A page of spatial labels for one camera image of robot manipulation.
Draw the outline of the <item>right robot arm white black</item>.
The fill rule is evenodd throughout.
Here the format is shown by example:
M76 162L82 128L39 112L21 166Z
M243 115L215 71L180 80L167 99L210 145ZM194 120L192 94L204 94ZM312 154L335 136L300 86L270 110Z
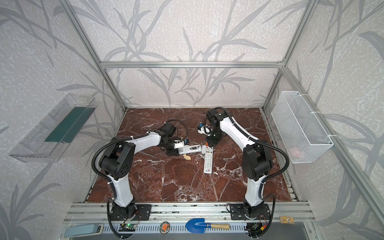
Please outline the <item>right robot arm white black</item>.
M259 141L237 124L227 110L220 113L218 109L210 109L206 114L210 122L210 133L206 141L209 147L215 147L223 138L229 136L242 150L242 169L247 176L247 191L243 200L243 209L235 219L266 219L271 218L271 210L263 200L264 183L262 182L273 168L271 149L268 142Z

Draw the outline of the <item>white remote control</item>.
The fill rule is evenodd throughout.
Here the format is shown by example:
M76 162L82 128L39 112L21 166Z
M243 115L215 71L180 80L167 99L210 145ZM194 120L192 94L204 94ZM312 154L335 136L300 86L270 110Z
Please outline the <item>white remote control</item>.
M193 145L193 146L185 145L181 148L178 148L179 155L200 153L201 151L202 151L202 145Z

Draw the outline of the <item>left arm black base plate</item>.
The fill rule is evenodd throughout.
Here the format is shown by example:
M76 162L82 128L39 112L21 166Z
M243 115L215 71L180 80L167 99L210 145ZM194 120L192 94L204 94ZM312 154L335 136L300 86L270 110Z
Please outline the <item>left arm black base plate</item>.
M129 205L123 208L113 203L110 219L112 221L148 221L151 208L151 205Z

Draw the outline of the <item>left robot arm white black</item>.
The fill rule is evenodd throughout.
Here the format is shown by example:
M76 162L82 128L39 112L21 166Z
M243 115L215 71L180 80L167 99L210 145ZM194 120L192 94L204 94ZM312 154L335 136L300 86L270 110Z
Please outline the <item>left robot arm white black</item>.
M176 130L174 125L166 122L159 129L149 130L141 136L115 137L94 155L95 161L101 152L104 153L99 160L99 166L104 172L101 173L96 167L93 170L111 186L112 211L117 217L131 219L138 211L129 182L135 154L151 147L159 147L169 156L178 155L176 144L185 144L188 140L187 135L184 138L175 137Z

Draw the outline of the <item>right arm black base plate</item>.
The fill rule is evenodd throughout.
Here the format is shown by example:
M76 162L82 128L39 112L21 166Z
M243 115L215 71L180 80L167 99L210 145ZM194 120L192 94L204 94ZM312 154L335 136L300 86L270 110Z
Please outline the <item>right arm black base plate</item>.
M231 220L269 220L271 217L271 210L269 205L262 202L255 207L249 207L245 204L228 204L228 211L231 214Z

